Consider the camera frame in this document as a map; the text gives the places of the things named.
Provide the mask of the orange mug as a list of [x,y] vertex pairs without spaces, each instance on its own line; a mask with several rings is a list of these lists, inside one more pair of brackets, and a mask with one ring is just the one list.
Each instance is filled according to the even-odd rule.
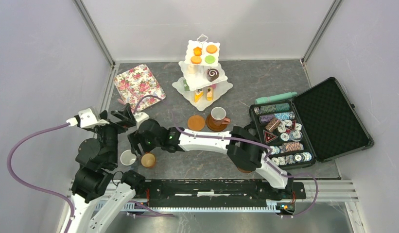
[[156,157],[151,153],[146,153],[141,157],[140,162],[143,167],[153,168],[156,165]]

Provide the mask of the pink-tipped metal tongs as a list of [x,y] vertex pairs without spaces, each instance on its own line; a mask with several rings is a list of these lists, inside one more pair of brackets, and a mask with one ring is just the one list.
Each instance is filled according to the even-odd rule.
[[132,111],[135,110],[137,103],[142,99],[142,95],[136,93],[135,91],[133,91],[132,88],[127,88],[124,90],[120,91],[120,95],[121,97],[117,99],[117,101],[122,104],[122,105],[126,105],[126,104],[130,104],[130,109]]

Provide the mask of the light orange wooden coaster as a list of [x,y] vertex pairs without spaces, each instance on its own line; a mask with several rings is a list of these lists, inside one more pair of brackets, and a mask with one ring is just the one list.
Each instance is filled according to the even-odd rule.
[[205,125],[205,119],[200,115],[193,115],[187,121],[187,126],[192,131],[201,131]]

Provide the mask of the large brown wooden saucer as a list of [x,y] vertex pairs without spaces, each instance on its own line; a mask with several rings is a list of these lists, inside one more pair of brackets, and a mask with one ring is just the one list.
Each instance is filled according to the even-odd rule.
[[221,124],[221,125],[217,126],[217,125],[214,123],[214,120],[213,120],[213,118],[211,117],[211,114],[209,114],[209,115],[207,116],[207,118],[206,118],[206,125],[207,125],[207,127],[208,127],[211,131],[213,131],[213,132],[221,132],[221,131],[223,131],[224,129],[226,129],[227,126],[228,126],[228,124]]

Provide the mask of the green square cake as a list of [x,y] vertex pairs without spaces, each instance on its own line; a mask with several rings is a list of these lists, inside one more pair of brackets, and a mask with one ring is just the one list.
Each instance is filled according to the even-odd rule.
[[184,91],[190,91],[190,87],[189,87],[189,85],[187,84],[187,81],[184,79],[183,80],[183,86],[184,86]]

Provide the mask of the yellow cake slice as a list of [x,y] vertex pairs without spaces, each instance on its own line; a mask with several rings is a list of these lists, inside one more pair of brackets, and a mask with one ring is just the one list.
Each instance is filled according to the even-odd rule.
[[194,93],[194,102],[197,103],[203,96],[204,92],[202,89],[195,90]]

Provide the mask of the white mug pink handle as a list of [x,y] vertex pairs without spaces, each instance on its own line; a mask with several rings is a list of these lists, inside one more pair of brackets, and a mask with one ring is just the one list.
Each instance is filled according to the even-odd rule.
[[210,114],[215,126],[228,125],[231,123],[231,120],[226,116],[226,110],[223,107],[214,107]]

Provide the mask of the orange yellow cake piece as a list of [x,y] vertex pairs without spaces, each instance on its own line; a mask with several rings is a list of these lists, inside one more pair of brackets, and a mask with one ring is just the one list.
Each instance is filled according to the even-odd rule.
[[212,87],[208,87],[207,88],[207,92],[206,92],[206,99],[207,101],[213,101],[213,88]]

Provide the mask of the cream round pastry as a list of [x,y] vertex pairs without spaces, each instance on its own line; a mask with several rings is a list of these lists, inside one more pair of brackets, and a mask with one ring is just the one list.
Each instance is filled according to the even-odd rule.
[[189,74],[195,74],[197,72],[196,65],[192,65],[192,64],[187,65],[187,72]]

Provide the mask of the chocolate swirl roll cake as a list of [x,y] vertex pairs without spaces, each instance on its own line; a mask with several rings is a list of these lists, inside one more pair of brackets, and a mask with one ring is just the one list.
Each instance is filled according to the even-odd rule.
[[207,74],[207,79],[210,82],[213,82],[214,80],[219,78],[219,71],[215,68],[210,68],[206,71]]

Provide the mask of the orange round macaron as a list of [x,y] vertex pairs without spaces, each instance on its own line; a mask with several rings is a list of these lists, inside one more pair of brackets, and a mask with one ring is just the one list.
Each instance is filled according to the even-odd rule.
[[209,44],[209,45],[206,47],[206,51],[207,51],[207,53],[214,54],[214,53],[216,53],[216,52],[218,51],[218,48],[217,48],[217,46],[214,45],[214,44]]
[[201,56],[192,56],[190,59],[191,63],[193,64],[201,64],[202,63],[202,58]]

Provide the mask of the green round macaron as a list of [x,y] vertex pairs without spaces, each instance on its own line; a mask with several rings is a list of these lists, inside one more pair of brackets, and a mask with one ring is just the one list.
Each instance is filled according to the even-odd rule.
[[208,56],[205,57],[204,61],[207,64],[213,64],[213,63],[215,63],[216,58],[213,55],[208,55]]

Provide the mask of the orange star pastry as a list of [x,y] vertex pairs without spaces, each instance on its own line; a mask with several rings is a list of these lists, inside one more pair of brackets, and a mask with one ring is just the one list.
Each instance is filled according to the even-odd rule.
[[201,47],[196,47],[193,49],[193,53],[195,56],[201,56],[202,55],[202,48]]

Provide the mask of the dark brown wooden coaster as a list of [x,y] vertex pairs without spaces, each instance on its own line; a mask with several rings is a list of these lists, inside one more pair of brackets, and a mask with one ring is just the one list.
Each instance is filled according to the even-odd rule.
[[237,167],[237,169],[238,169],[240,172],[245,173],[245,174],[248,174],[248,173],[251,173],[251,172],[252,172],[252,171],[249,171],[249,170],[244,170],[244,169],[239,168],[239,167]]

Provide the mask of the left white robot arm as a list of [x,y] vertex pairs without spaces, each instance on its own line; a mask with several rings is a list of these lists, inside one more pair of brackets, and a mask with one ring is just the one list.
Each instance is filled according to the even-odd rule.
[[153,119],[135,120],[124,117],[120,122],[108,119],[76,115],[66,121],[69,126],[78,126],[94,132],[98,138],[83,141],[78,149],[76,161],[80,164],[73,185],[72,196],[68,201],[70,215],[65,219],[66,233],[103,233],[110,225],[122,207],[133,197],[140,198],[147,191],[145,177],[133,170],[122,175],[113,195],[101,211],[92,217],[95,206],[105,194],[107,186],[114,177],[111,173],[118,166],[118,134],[127,131],[132,126],[138,130],[130,136],[132,149],[138,150],[140,143],[144,148],[152,149],[164,140],[166,129]]

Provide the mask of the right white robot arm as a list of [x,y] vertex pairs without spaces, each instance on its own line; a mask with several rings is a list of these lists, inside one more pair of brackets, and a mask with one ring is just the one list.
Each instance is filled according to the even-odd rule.
[[280,198],[293,193],[293,177],[279,168],[270,158],[272,149],[260,142],[246,129],[235,126],[225,132],[198,132],[181,127],[162,127],[145,113],[133,113],[130,105],[111,111],[122,120],[125,129],[136,127],[129,134],[131,151],[141,155],[160,148],[169,153],[177,151],[211,151],[227,155],[241,170],[260,174]]

